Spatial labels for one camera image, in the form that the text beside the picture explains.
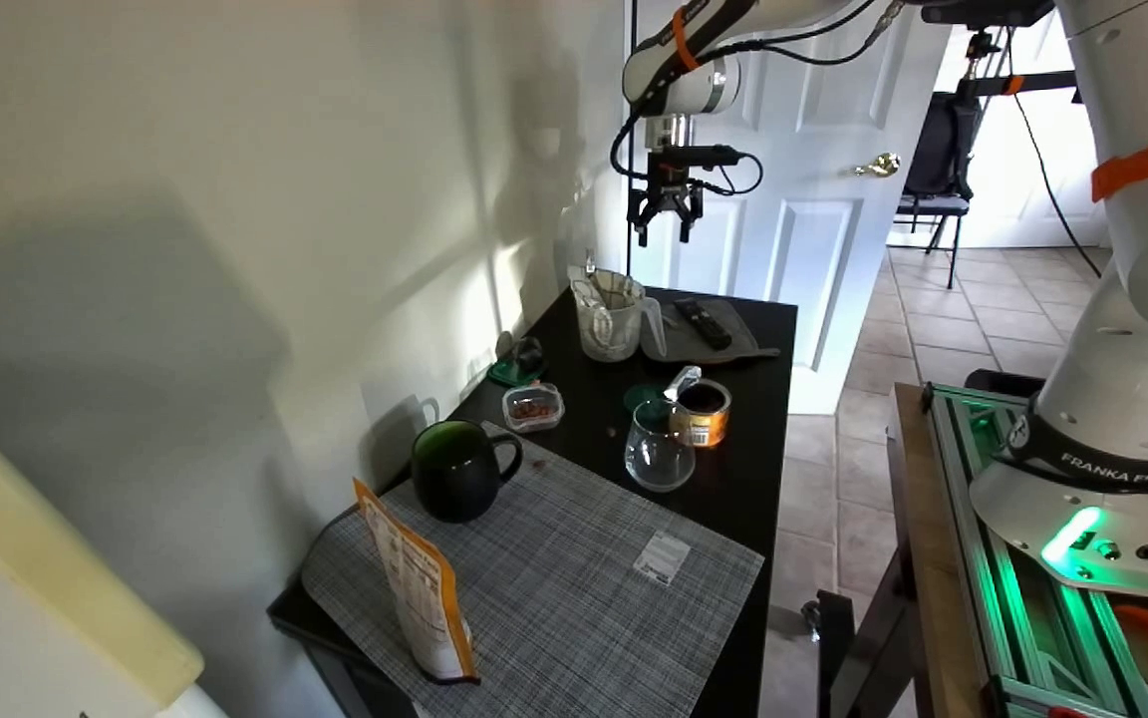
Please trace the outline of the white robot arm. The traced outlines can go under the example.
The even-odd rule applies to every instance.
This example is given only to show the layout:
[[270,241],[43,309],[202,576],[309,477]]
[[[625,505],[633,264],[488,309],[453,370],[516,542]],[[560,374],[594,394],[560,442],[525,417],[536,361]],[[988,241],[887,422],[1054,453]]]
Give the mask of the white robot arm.
[[1148,0],[1054,2],[1095,139],[1112,264],[969,503],[1054,576],[1148,598]]

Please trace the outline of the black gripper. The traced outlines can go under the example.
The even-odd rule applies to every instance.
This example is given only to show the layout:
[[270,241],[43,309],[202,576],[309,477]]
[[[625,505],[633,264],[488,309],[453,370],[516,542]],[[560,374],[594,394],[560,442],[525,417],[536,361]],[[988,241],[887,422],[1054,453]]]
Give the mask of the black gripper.
[[629,186],[625,207],[638,245],[650,245],[653,212],[683,212],[683,241],[689,241],[693,223],[706,216],[693,167],[715,172],[734,162],[736,150],[730,142],[653,146],[645,167],[645,191]]

